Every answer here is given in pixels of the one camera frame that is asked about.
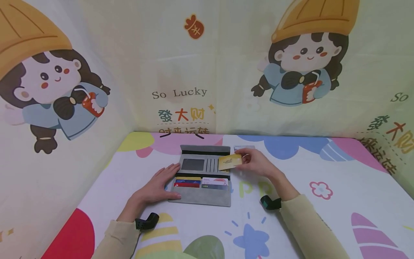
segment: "cartoon girl face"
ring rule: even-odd
[[[40,63],[33,57],[22,63],[26,74],[21,78],[21,87],[14,90],[16,98],[26,102],[32,98],[41,104],[49,104],[72,90],[81,81],[77,59],[68,61],[44,52],[49,62]]]
[[[312,39],[312,34],[302,34],[295,44],[276,51],[274,58],[281,62],[280,66],[285,71],[308,72],[324,68],[342,50],[341,46],[336,47],[329,40],[328,35],[323,33],[317,42]]]

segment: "person's right hand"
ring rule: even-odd
[[[242,148],[236,150],[236,154],[240,154],[243,157],[243,164],[236,166],[236,169],[238,170],[251,171],[267,178],[274,174],[281,173],[280,170],[257,149]]]

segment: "colorful table cover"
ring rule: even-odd
[[[164,135],[127,136],[42,258],[91,258],[130,195],[159,168],[177,163],[183,144],[226,145],[232,153],[253,145],[309,198],[350,258],[414,258],[414,201],[355,139]],[[280,214],[259,203],[266,194],[277,198],[270,182],[245,172],[232,172],[231,180],[230,208],[148,207],[142,218],[156,212],[160,220],[140,236],[132,258],[303,258]]]

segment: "black bow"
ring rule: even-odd
[[[64,120],[68,120],[73,117],[75,113],[75,105],[81,104],[83,99],[87,96],[85,91],[75,89],[85,89],[83,86],[78,85],[73,88],[72,92],[70,93],[70,97],[61,97],[56,99],[53,103],[53,109],[55,113]]]
[[[320,75],[320,70],[314,70],[312,72],[318,73]],[[318,76],[312,72],[302,75],[296,71],[290,71],[283,75],[282,82],[280,85],[283,89],[289,90],[295,88],[298,84],[308,85],[317,80]]]

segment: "yellow hat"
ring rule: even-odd
[[[272,35],[272,42],[315,32],[349,35],[358,7],[359,0],[293,0]]]
[[[72,45],[48,17],[22,0],[0,1],[0,79],[28,57],[57,49]]]

